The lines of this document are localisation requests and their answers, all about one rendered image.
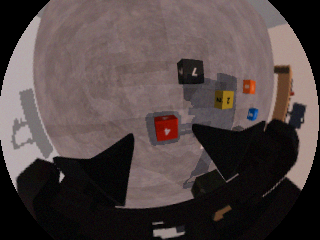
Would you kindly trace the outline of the blue block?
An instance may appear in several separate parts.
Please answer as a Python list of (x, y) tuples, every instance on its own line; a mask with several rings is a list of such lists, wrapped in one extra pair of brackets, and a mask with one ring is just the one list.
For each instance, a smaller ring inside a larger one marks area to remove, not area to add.
[(247, 120), (251, 120), (251, 121), (256, 120), (257, 112), (259, 112), (259, 109), (257, 108), (249, 109)]

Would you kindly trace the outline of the yellow block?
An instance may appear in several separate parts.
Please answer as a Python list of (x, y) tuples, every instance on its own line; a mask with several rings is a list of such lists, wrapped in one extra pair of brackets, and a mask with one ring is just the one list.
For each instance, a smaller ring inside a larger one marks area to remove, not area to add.
[(215, 91), (215, 108), (232, 108), (233, 95), (235, 95), (233, 91)]

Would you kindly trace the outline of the orange block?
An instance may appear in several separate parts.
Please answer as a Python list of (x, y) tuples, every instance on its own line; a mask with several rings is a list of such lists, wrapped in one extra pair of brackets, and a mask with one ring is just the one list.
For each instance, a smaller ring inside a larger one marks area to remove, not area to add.
[(244, 93), (248, 92), (248, 93), (252, 93), (252, 95), (253, 95), (253, 93), (256, 92), (255, 91), (255, 85), (256, 85), (255, 81), (247, 79), (247, 80), (244, 80), (243, 83), (244, 83), (244, 87), (243, 87)]

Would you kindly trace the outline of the red block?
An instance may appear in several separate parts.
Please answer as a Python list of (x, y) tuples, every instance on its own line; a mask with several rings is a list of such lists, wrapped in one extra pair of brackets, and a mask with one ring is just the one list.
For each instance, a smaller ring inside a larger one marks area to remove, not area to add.
[(153, 117), (157, 141), (179, 139), (179, 120), (175, 116)]

